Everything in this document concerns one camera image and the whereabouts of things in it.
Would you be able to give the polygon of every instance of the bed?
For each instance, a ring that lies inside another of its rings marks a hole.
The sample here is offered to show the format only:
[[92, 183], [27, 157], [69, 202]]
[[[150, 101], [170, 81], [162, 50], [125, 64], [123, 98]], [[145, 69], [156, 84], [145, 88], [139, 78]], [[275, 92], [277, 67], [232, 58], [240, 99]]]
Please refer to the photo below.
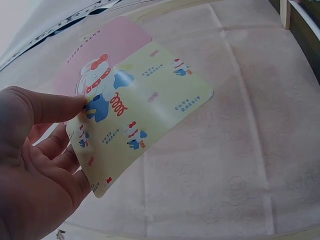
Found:
[[58, 93], [52, 79], [70, 51], [119, 15], [184, 59], [215, 96], [62, 228], [136, 239], [318, 237], [309, 230], [320, 223], [317, 67], [267, 0], [153, 1], [87, 18], [8, 65], [0, 88]]

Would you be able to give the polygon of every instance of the cartoon character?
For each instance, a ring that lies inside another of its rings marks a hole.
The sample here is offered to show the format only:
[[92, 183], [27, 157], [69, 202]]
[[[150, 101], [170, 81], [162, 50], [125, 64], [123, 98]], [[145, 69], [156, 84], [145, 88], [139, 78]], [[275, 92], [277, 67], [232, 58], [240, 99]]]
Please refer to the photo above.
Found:
[[124, 135], [128, 137], [127, 144], [130, 148], [137, 150], [140, 147], [142, 147], [143, 149], [146, 147], [143, 139], [145, 139], [148, 134], [145, 131], [141, 131], [138, 129], [136, 121], [133, 121], [126, 126]]
[[81, 125], [81, 127], [79, 128], [78, 131], [78, 136], [79, 136], [79, 144], [82, 148], [84, 148], [85, 146], [88, 146], [88, 141], [87, 139], [89, 138], [89, 134], [84, 131], [84, 126]]
[[[87, 63], [80, 72], [81, 79], [76, 86], [77, 95], [85, 95], [91, 99], [86, 105], [85, 111], [87, 117], [94, 118], [96, 123], [107, 118], [109, 105], [112, 103], [110, 101], [118, 96], [116, 95], [117, 89], [127, 87], [134, 81], [134, 77], [124, 70], [118, 70], [114, 73], [110, 68], [109, 58], [109, 55], [105, 53], [99, 59]], [[117, 102], [119, 103], [111, 105], [113, 108], [117, 107], [115, 112], [125, 108], [122, 102]]]
[[192, 71], [180, 58], [176, 58], [172, 61], [171, 65], [174, 67], [174, 73], [178, 76], [191, 75]]

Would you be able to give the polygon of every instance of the patterned fabric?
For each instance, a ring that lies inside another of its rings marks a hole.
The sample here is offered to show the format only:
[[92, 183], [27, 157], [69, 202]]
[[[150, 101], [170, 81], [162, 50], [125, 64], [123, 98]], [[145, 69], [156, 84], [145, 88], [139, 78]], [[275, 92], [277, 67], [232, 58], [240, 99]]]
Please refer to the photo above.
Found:
[[53, 27], [49, 28], [46, 30], [44, 33], [36, 37], [34, 40], [29, 42], [27, 45], [25, 45], [20, 51], [15, 53], [12, 57], [10, 57], [6, 62], [4, 62], [0, 66], [0, 71], [4, 69], [7, 65], [9, 65], [12, 61], [14, 61], [16, 58], [18, 58], [20, 55], [24, 54], [31, 48], [35, 47], [36, 45], [42, 43], [47, 37], [54, 36], [58, 33], [61, 33], [63, 30], [67, 29], [68, 27], [71, 27], [72, 25], [78, 23], [79, 21], [83, 20], [86, 16], [88, 15], [95, 15], [95, 14], [100, 14], [107, 8], [100, 8], [105, 6], [106, 4], [110, 3], [118, 3], [121, 0], [100, 0], [96, 2], [95, 4], [92, 4], [75, 14], [67, 17], [66, 19], [62, 20], [58, 24], [54, 25]]

